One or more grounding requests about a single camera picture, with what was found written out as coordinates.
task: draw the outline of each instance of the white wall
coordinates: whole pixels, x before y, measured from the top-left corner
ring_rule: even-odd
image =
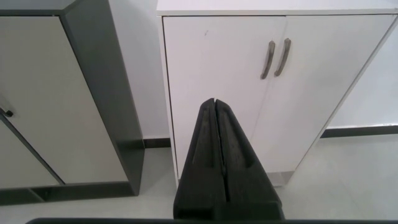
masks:
[[[157,0],[110,0],[144,138],[168,138],[156,24]],[[392,33],[328,128],[398,124],[398,29]]]
[[[111,0],[112,15],[145,138],[169,138],[156,23],[157,0]]]
[[[398,124],[397,62],[398,29],[395,29],[328,128]]]

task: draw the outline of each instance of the gray cabinet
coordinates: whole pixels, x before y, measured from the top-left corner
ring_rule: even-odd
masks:
[[[6,1],[0,27],[0,205],[14,187],[138,195],[144,144],[109,2]]]

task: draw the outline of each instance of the white cabinet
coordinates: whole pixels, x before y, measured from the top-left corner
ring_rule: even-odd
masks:
[[[394,17],[287,16],[289,56],[251,138],[267,172],[296,169]]]
[[[267,2],[159,1],[177,178],[198,109],[209,98],[230,105],[271,177],[292,174],[393,29],[397,14],[386,2],[377,7]],[[273,60],[262,79],[270,41]]]
[[[178,167],[183,167],[200,105],[221,99],[253,133],[269,79],[260,80],[270,41],[285,17],[166,17],[165,39]]]
[[[127,181],[58,17],[0,17],[0,103],[66,184]]]
[[[0,121],[0,189],[49,185],[58,182]]]

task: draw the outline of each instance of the cabinet base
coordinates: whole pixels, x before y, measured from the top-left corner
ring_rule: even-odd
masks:
[[[137,196],[129,182],[0,190],[0,205]]]

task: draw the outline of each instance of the gray cabinet side panel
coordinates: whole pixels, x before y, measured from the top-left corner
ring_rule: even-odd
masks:
[[[144,144],[109,2],[80,1],[61,16],[61,22],[137,195]]]

